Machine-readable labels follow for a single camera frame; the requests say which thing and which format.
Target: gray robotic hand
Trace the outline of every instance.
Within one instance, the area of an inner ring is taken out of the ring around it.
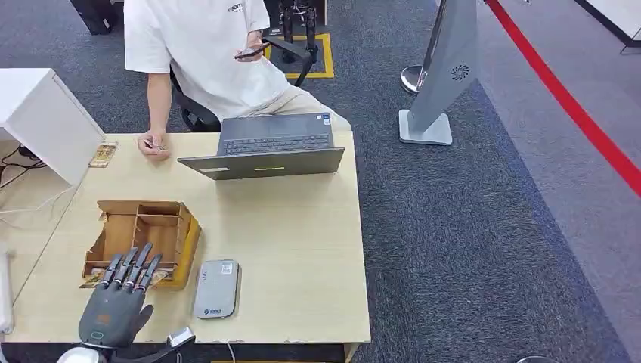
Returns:
[[[155,255],[145,264],[151,247],[147,244],[137,259],[138,248],[132,248],[122,263],[122,255],[113,257],[80,318],[78,332],[82,345],[66,351],[58,363],[156,363],[196,340],[191,329],[183,327],[169,335],[164,349],[152,355],[130,359],[116,354],[117,349],[134,342],[153,312],[151,305],[143,308],[144,298],[163,255]]]
[[[132,262],[137,247],[129,251],[122,264],[122,255],[114,256],[80,318],[78,333],[83,344],[106,349],[126,348],[149,321],[153,306],[143,308],[145,293],[163,257],[155,255],[138,280],[151,247],[152,244],[147,244],[142,249],[135,264]]]

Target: robot finger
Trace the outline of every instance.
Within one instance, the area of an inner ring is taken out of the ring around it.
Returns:
[[[153,257],[153,259],[149,263],[149,267],[147,267],[147,270],[141,279],[140,284],[136,287],[136,290],[147,290],[149,284],[151,283],[151,279],[153,278],[153,273],[156,272],[156,268],[158,268],[158,264],[160,263],[160,260],[162,258],[163,255],[161,253]]]
[[[142,251],[140,252],[140,255],[138,255],[138,259],[136,260],[136,263],[132,268],[132,271],[129,272],[129,276],[127,277],[126,284],[128,287],[133,289],[134,285],[136,285],[136,282],[138,281],[138,276],[140,275],[140,272],[144,265],[144,260],[147,259],[147,255],[151,251],[152,247],[153,247],[152,243],[147,243],[144,245]]]
[[[127,253],[127,257],[125,257],[125,261],[122,262],[122,265],[120,266],[118,273],[116,273],[116,277],[113,279],[113,282],[117,283],[118,285],[122,285],[122,281],[125,279],[125,276],[129,271],[129,266],[131,266],[132,260],[136,256],[137,252],[138,247],[132,247],[129,250],[129,253]]]
[[[109,286],[109,284],[111,284],[111,279],[113,278],[113,275],[116,273],[116,269],[118,268],[118,264],[120,264],[121,258],[122,258],[122,255],[117,254],[113,257],[113,259],[111,259],[111,263],[107,267],[107,270],[105,270],[104,272],[101,284],[105,286]]]

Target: desk leg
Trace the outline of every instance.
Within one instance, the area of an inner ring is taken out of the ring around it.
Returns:
[[[350,363],[351,359],[354,358],[356,349],[358,349],[358,343],[345,343],[343,344],[343,350],[345,351],[345,363]]]

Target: silver pole base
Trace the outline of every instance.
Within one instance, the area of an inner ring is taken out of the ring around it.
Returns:
[[[398,111],[398,129],[401,142],[408,144],[452,145],[450,119],[445,113],[441,114],[423,134],[410,134],[410,111]]]
[[[412,95],[418,95],[417,89],[420,71],[423,67],[418,64],[416,66],[409,66],[401,72],[401,84],[405,91],[410,92]]]
[[[527,358],[521,359],[516,363],[558,363],[558,362],[553,361],[550,358],[544,358],[544,357],[527,357]]]

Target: red stripe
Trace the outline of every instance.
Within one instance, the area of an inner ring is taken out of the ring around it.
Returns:
[[[632,190],[641,197],[641,171],[639,171],[639,168],[637,168],[610,137],[601,130],[568,89],[556,78],[543,58],[534,50],[532,44],[525,38],[516,24],[514,24],[514,21],[512,21],[512,18],[509,17],[499,1],[487,0],[486,2],[499,22],[503,25],[509,37],[512,38],[516,44],[516,47],[523,53],[525,59],[538,74],[547,89],[550,90],[554,98],[561,104],[561,107],[563,107],[565,112],[568,113],[577,126],[579,126],[579,129],[583,131],[592,145],[605,157],[612,168],[614,168],[626,183],[629,184]]]

